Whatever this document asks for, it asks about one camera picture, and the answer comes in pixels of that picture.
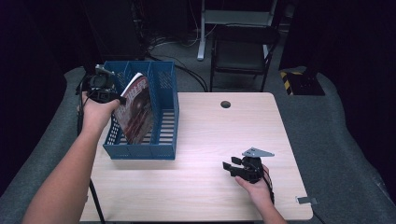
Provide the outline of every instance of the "gray carpet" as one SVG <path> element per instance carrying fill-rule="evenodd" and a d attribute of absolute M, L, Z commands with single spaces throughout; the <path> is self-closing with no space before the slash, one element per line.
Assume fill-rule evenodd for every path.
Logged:
<path fill-rule="evenodd" d="M 343 107 L 330 80 L 318 75 L 326 96 L 287 95 L 277 71 L 282 45 L 283 41 L 276 49 L 264 91 L 275 96 L 306 191 L 319 201 L 313 205 L 314 211 L 326 223 L 396 223 L 396 207 L 387 197 L 377 171 L 347 131 Z M 176 64 L 180 63 L 164 56 L 179 59 L 208 84 L 209 42 L 202 62 L 196 60 L 197 50 L 198 43 L 189 48 L 163 44 L 151 53 Z M 303 68 L 292 71 L 303 71 Z M 29 160 L 0 198 L 0 223 L 21 222 L 36 190 L 76 138 L 75 87 L 83 75 L 82 68 L 65 74 L 68 88 L 59 110 Z M 258 78 L 254 84 L 259 86 L 260 82 Z M 179 91 L 203 91 L 194 78 L 180 70 L 177 70 L 177 87 Z M 320 221 L 313 217 L 301 223 Z"/>

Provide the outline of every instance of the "wooden table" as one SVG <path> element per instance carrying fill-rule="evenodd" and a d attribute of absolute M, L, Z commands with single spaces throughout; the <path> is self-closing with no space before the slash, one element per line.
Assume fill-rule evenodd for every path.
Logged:
<path fill-rule="evenodd" d="M 275 154 L 262 162 L 280 214 L 286 220 L 312 217 L 310 204 L 296 202 L 306 192 L 271 93 L 180 92 L 178 98 L 174 161 L 111 160 L 102 147 L 107 129 L 102 134 L 92 181 L 106 221 L 261 220 L 246 191 L 222 168 L 251 147 Z M 231 107 L 221 107 L 222 101 Z M 91 194 L 81 217 L 88 220 L 99 220 Z"/>

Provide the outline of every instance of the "silver metal piece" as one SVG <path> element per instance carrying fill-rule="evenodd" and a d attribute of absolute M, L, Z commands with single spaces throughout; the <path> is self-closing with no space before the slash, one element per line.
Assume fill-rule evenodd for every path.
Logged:
<path fill-rule="evenodd" d="M 255 147 L 251 147 L 249 150 L 242 153 L 242 155 L 247 156 L 247 157 L 252 157 L 252 158 L 275 156 L 275 154 L 272 152 L 263 151 L 258 148 L 255 148 Z"/>

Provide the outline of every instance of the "hand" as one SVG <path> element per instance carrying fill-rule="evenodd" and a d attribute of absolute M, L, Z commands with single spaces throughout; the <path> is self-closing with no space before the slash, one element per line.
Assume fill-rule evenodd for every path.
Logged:
<path fill-rule="evenodd" d="M 262 167 L 265 171 L 264 177 L 267 181 L 270 181 L 268 167 L 266 167 L 265 165 L 262 165 Z M 255 184 L 250 184 L 248 181 L 244 180 L 240 176 L 236 176 L 235 180 L 242 188 L 244 188 L 248 192 L 251 201 L 253 201 L 256 207 L 260 207 L 265 203 L 272 203 L 270 190 L 268 189 L 268 186 L 263 179 L 260 179 Z"/>
<path fill-rule="evenodd" d="M 99 104 L 87 96 L 87 92 L 82 93 L 82 103 L 84 109 L 83 129 L 91 131 L 102 131 L 111 117 L 111 113 L 120 106 L 120 100 L 113 100 L 106 104 Z"/>

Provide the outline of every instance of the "black curtain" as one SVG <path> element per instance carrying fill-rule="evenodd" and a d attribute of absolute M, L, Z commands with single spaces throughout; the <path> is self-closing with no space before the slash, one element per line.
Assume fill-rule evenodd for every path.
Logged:
<path fill-rule="evenodd" d="M 64 73 L 100 59 L 78 0 L 0 1 L 0 29 L 3 194 L 62 101 Z"/>
<path fill-rule="evenodd" d="M 303 0 L 295 10 L 279 69 L 308 66 L 327 25 L 340 19 L 319 72 L 336 86 L 346 126 L 396 202 L 396 4 Z"/>

